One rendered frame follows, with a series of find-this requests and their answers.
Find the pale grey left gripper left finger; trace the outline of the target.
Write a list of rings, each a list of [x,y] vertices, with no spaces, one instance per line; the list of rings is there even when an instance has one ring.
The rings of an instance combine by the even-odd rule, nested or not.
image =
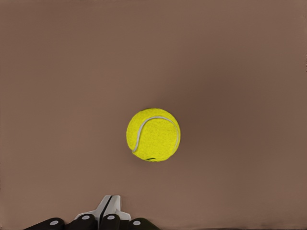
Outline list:
[[[74,219],[76,228],[99,228],[102,217],[111,201],[112,196],[106,195],[96,209],[78,214]]]

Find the yellow tennis ball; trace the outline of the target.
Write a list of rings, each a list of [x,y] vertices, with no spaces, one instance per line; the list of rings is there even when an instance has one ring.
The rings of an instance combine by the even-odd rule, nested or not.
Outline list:
[[[178,121],[166,110],[148,108],[130,120],[126,140],[132,154],[144,161],[166,161],[177,151],[181,139]]]

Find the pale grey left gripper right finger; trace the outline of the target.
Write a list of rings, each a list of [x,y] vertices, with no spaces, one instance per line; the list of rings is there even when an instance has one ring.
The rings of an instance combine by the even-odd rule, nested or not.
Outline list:
[[[119,195],[106,195],[103,199],[104,208],[102,211],[102,218],[109,214],[116,214],[120,220],[131,220],[130,214],[121,210],[121,196]]]

